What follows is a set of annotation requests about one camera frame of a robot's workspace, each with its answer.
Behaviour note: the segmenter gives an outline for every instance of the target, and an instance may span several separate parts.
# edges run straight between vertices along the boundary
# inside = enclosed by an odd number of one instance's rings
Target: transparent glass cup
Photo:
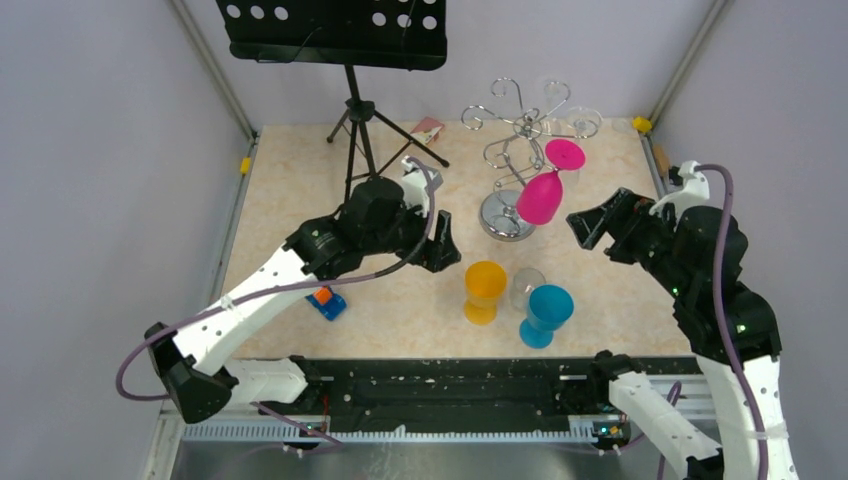
[[[512,277],[512,285],[509,287],[509,303],[520,312],[525,312],[527,299],[536,287],[547,283],[542,272],[535,268],[522,268]]]

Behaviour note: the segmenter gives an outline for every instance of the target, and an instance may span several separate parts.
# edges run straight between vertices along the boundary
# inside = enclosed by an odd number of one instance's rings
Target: blue cup
[[[574,299],[562,287],[536,287],[527,300],[527,318],[521,322],[518,335],[531,348],[545,348],[558,330],[574,313]]]

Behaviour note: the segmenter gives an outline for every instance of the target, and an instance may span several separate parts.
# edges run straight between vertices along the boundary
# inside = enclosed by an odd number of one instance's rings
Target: music stand tripod legs
[[[333,131],[330,132],[330,136],[327,137],[327,143],[333,143],[333,139],[339,130],[341,130],[342,125],[348,120],[350,120],[351,128],[350,128],[350,148],[348,149],[348,157],[347,157],[347,176],[345,177],[345,201],[350,198],[350,187],[353,180],[363,177],[376,177],[383,173],[383,171],[391,165],[400,154],[403,153],[404,150],[410,145],[413,144],[424,151],[427,155],[433,157],[439,164],[443,167],[449,167],[450,162],[440,157],[436,152],[430,150],[426,145],[418,141],[415,137],[410,135],[404,129],[400,128],[389,120],[385,115],[378,112],[376,107],[374,106],[374,102],[368,100],[362,100],[359,96],[359,86],[356,83],[356,75],[353,72],[352,65],[345,65],[345,75],[347,76],[347,84],[350,88],[350,98],[345,101],[345,105],[347,105],[347,109],[342,114],[342,117],[339,119],[336,126],[333,128]],[[377,171],[377,167],[374,164],[374,154],[371,150],[371,140],[368,137],[368,127],[367,123],[371,118],[377,117],[381,122],[388,125],[392,130],[397,132],[400,136],[404,137],[407,140],[406,145],[404,145],[387,163],[383,166],[379,171]],[[365,156],[365,162],[368,165],[368,173],[364,175],[357,175],[355,178],[353,177],[353,157],[356,154],[356,135],[362,138],[362,149],[363,156]]]

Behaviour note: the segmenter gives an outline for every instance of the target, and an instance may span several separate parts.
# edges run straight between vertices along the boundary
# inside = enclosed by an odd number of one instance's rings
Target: yellow cup
[[[506,290],[506,272],[495,262],[477,262],[465,271],[465,318],[488,325],[498,314],[498,299]]]

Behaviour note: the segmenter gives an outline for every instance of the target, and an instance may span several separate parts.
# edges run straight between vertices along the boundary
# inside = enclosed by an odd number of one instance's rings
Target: black music stand
[[[230,37],[230,53],[260,63],[330,63],[344,65],[351,98],[333,138],[351,122],[345,200],[350,198],[357,133],[362,138],[369,177],[374,164],[366,123],[377,117],[421,148],[442,166],[450,163],[362,100],[354,65],[407,70],[435,70],[447,60],[447,0],[216,0]]]

